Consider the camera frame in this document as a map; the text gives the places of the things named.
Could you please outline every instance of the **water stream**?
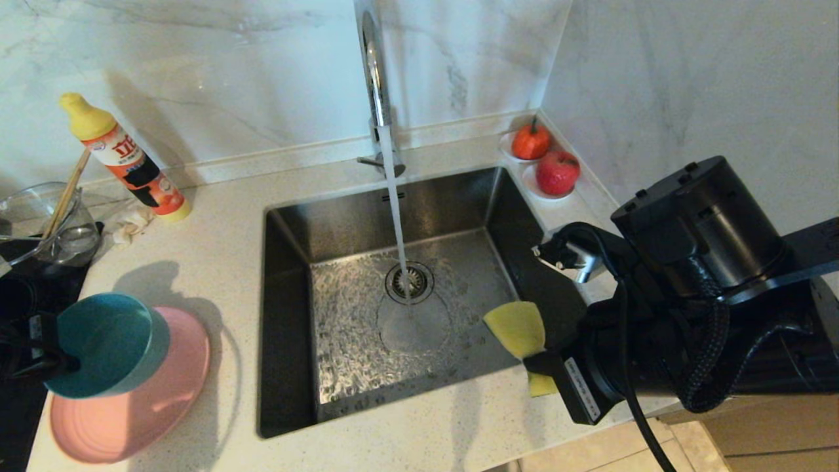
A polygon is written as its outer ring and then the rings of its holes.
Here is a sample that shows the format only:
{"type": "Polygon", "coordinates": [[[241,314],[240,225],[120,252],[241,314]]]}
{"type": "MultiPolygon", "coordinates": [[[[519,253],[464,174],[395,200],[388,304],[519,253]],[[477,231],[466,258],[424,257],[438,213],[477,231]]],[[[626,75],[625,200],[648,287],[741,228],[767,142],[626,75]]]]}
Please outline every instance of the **water stream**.
{"type": "MultiPolygon", "coordinates": [[[[399,254],[399,268],[402,270],[402,278],[408,286],[408,260],[405,258],[405,242],[402,237],[402,218],[399,215],[399,197],[396,194],[396,173],[393,167],[393,139],[390,135],[390,126],[377,127],[379,144],[382,148],[384,159],[384,175],[388,179],[388,195],[390,196],[390,212],[393,215],[393,229],[396,231],[396,247],[399,254]]],[[[410,289],[405,291],[405,297],[410,304],[410,289]]]]}

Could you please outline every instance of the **sink drain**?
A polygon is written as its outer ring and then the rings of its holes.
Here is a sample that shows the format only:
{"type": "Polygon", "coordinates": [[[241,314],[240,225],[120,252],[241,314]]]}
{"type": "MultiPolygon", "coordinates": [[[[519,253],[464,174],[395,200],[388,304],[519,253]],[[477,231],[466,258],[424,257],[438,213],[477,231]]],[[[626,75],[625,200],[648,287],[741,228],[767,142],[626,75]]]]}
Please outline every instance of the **sink drain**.
{"type": "Polygon", "coordinates": [[[409,261],[407,274],[396,264],[384,281],[384,288],[395,302],[407,305],[422,302],[434,289],[434,276],[428,267],[419,262],[409,261]]]}

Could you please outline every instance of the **blue cup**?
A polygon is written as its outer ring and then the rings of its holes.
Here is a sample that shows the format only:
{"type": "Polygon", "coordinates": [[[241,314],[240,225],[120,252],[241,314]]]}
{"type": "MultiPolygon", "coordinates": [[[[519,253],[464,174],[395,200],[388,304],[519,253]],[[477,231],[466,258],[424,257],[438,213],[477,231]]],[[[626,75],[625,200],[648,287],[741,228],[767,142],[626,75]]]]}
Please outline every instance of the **blue cup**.
{"type": "Polygon", "coordinates": [[[44,384],[56,395],[90,398],[139,387],[169,351],[169,325],[154,309],[122,293],[100,293],[58,316],[61,350],[80,368],[44,384]]]}

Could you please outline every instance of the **fake fruit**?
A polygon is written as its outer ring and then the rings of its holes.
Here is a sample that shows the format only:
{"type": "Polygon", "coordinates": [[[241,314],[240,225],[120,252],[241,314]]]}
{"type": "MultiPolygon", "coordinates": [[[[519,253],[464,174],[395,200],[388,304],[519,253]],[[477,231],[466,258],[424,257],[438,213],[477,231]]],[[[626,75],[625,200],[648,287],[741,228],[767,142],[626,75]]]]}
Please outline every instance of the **fake fruit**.
{"type": "Polygon", "coordinates": [[[516,133],[511,150],[519,159],[536,160],[544,156],[549,147],[550,133],[546,127],[537,125],[534,117],[530,125],[516,133]]]}
{"type": "Polygon", "coordinates": [[[580,163],[570,152],[551,150],[536,165],[536,184],[548,195],[563,197],[574,190],[580,163]]]}

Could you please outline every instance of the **orange label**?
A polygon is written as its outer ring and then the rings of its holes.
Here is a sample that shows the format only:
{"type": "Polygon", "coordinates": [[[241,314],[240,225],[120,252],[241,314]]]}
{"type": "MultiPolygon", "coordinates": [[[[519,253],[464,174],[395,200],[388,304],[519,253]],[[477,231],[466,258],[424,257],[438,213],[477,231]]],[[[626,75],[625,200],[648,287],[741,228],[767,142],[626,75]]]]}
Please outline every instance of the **orange label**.
{"type": "Polygon", "coordinates": [[[82,143],[140,202],[158,215],[172,213],[184,204],[183,194],[121,126],[82,143]]]}

